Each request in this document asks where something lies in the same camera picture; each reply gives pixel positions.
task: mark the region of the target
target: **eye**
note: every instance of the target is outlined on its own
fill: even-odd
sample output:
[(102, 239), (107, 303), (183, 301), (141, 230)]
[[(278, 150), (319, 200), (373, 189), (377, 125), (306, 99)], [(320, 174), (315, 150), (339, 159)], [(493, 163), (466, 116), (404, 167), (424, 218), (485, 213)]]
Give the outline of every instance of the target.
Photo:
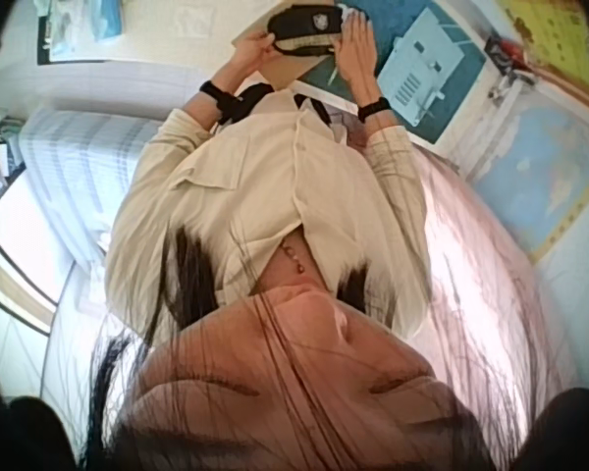
[(378, 381), (369, 388), (369, 392), (371, 394), (384, 394), (389, 393), (390, 391), (396, 390), (400, 386), (404, 384), (416, 380), (417, 378), (423, 378), (429, 376), (429, 372), (426, 370), (415, 370), (405, 375), (395, 377), (391, 380), (388, 377)]
[(253, 388), (249, 388), (248, 386), (243, 386), (243, 385), (239, 385), (236, 383), (232, 383), (231, 381), (229, 381), (225, 378), (219, 377), (219, 376), (192, 375), (189, 378), (184, 378), (184, 379), (191, 380), (191, 381), (198, 381), (200, 383), (206, 383), (208, 385), (216, 385), (221, 388), (225, 388), (226, 390), (231, 390), (235, 393), (239, 393), (239, 394), (243, 394), (243, 395), (249, 395), (249, 396), (253, 396), (253, 397), (259, 396), (259, 392), (254, 390)]

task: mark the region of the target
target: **black wristband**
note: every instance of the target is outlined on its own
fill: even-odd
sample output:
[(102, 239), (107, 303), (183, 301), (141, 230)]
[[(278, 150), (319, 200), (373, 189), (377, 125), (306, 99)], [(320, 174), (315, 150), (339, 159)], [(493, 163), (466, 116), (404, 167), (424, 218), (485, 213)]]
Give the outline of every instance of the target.
[(200, 86), (200, 91), (214, 98), (216, 100), (216, 107), (223, 113), (231, 110), (234, 103), (238, 101), (234, 95), (221, 90), (210, 80)]
[(389, 100), (382, 97), (375, 103), (366, 105), (364, 108), (359, 108), (357, 110), (357, 117), (362, 123), (364, 123), (369, 116), (386, 110), (392, 110), (391, 103), (389, 103)]

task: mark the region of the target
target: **necklace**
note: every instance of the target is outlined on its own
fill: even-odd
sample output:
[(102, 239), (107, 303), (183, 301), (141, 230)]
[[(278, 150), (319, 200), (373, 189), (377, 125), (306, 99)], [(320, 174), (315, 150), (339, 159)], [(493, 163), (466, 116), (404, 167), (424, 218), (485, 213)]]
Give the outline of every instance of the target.
[(292, 247), (290, 247), (289, 245), (286, 245), (285, 240), (282, 240), (282, 243), (280, 243), (279, 246), (282, 250), (284, 250), (284, 253), (286, 254), (286, 256), (288, 258), (290, 258), (291, 260), (293, 260), (293, 262), (296, 263), (296, 270), (300, 274), (305, 273), (305, 267), (303, 265), (301, 265), (301, 262), (299, 261), (298, 257), (296, 256), (295, 250)]

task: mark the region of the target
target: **shirt sleeve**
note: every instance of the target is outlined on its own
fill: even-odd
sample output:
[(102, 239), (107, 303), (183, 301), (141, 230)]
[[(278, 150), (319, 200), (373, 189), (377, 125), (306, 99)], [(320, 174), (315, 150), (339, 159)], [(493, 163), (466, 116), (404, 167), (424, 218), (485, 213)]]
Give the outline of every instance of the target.
[(189, 154), (211, 136), (186, 112), (173, 110), (144, 147), (135, 169), (133, 186), (143, 181), (153, 184), (165, 181)]
[(150, 294), (158, 281), (160, 247), (168, 225), (153, 201), (175, 169), (210, 137), (192, 117), (174, 110), (144, 147), (116, 216), (106, 257), (107, 305), (139, 333), (154, 309)]
[(400, 309), (416, 310), (419, 312), (411, 314), (424, 316), (431, 298), (430, 257), (425, 237), (427, 207), (413, 152), (407, 132), (397, 126), (374, 133), (364, 156), (393, 209), (407, 248), (408, 261), (402, 271), (409, 288), (398, 293), (398, 303), (402, 304), (403, 298), (406, 304), (400, 305)]

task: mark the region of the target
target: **white shirt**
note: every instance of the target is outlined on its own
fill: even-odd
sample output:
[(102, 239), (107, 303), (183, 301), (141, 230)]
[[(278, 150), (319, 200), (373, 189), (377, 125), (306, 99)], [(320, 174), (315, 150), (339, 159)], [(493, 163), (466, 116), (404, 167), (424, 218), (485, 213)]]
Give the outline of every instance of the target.
[(244, 263), (261, 274), (282, 238), (303, 225), (327, 287), (336, 292), (350, 269), (368, 263), (367, 291), (394, 290), (389, 327), (410, 337), (426, 314), (430, 276), (412, 150), (396, 127), (374, 134), (362, 156), (335, 142), (313, 111), (299, 111), (289, 90), (217, 135), (173, 111), (144, 148), (114, 225), (110, 309), (143, 331), (167, 230), (186, 227), (207, 243), (216, 296), (227, 305), (254, 286)]

